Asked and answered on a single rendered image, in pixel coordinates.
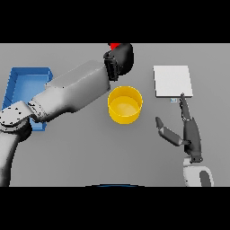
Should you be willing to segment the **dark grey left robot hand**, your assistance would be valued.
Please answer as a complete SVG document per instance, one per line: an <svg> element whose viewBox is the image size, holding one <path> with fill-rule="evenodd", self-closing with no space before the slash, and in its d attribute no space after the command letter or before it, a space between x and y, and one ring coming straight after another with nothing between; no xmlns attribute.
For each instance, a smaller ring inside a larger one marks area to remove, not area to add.
<svg viewBox="0 0 230 230"><path fill-rule="evenodd" d="M110 81L117 81L120 75L127 74L134 65L134 51L130 43L120 43L104 55L104 65Z"/></svg>

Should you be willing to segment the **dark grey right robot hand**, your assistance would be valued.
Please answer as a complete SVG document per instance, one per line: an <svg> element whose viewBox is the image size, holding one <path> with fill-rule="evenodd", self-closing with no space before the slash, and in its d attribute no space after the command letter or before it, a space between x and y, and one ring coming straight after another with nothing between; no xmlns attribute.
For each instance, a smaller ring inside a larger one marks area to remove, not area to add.
<svg viewBox="0 0 230 230"><path fill-rule="evenodd" d="M184 93L180 96L181 119L183 122L183 137L167 128L159 117L155 118L158 134L174 146L184 146L184 152L190 157L191 163L203 161L201 151L201 138L199 127L194 118L190 116L189 106Z"/></svg>

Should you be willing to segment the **yellow bowl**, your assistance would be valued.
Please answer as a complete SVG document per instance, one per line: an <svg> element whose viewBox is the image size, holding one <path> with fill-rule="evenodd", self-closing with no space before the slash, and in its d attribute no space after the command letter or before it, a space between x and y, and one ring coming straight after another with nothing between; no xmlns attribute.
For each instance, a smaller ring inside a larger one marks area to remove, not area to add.
<svg viewBox="0 0 230 230"><path fill-rule="evenodd" d="M108 96L108 113L113 121L121 125L135 122L142 106L142 95L132 86L118 86Z"/></svg>

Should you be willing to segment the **pale square measuring scale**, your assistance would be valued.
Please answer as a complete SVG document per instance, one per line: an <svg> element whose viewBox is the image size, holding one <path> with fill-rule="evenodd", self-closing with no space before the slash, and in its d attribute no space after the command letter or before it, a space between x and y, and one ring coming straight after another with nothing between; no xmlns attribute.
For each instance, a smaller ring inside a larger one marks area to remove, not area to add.
<svg viewBox="0 0 230 230"><path fill-rule="evenodd" d="M154 66L155 97L186 98L193 97L188 66Z"/></svg>

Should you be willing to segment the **blue tray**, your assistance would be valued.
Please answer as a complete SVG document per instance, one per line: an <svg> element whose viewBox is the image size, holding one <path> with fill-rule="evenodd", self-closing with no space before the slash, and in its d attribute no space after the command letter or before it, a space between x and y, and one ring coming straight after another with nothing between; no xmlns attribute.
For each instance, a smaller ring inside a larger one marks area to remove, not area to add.
<svg viewBox="0 0 230 230"><path fill-rule="evenodd" d="M12 67L7 82L2 109L18 101L29 102L33 96L45 90L52 80L49 67Z"/></svg>

